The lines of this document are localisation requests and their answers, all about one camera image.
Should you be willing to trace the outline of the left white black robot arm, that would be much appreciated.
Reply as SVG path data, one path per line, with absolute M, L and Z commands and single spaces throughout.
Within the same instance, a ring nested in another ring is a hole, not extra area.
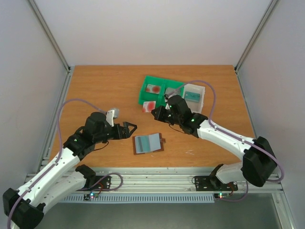
M 129 138 L 137 125 L 114 123 L 114 110 L 106 114 L 93 112 L 63 144 L 58 154 L 30 181 L 3 194 L 3 208 L 8 216 L 7 228 L 33 229 L 44 215 L 70 193 L 95 187 L 96 174 L 86 165 L 79 166 L 98 143 Z

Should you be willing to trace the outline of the card with red circle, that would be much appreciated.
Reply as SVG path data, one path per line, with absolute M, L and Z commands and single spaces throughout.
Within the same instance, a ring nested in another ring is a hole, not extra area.
M 145 101 L 142 106 L 143 113 L 150 113 L 156 107 L 156 101 Z

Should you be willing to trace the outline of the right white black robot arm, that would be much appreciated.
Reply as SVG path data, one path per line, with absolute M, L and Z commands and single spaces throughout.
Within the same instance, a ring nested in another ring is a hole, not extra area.
M 277 167 L 276 158 L 267 139 L 253 139 L 238 135 L 218 126 L 207 116 L 194 113 L 179 95 L 168 100 L 168 106 L 152 110 L 155 120 L 178 125 L 185 134 L 210 141 L 231 152 L 241 161 L 225 165 L 219 164 L 209 175 L 210 184 L 217 190 L 235 181 L 247 181 L 262 187 Z

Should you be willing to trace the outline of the teal VIP card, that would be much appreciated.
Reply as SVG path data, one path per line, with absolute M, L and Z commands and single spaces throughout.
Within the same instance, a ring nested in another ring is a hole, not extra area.
M 137 154 L 150 152 L 150 141 L 147 135 L 135 137 L 135 150 Z

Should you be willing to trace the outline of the brown leather card holder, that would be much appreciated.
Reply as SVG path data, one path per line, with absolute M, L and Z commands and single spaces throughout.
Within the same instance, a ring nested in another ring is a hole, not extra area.
M 133 154 L 142 155 L 154 152 L 162 152 L 164 150 L 165 138 L 161 133 L 150 135 L 138 135 L 132 138 Z

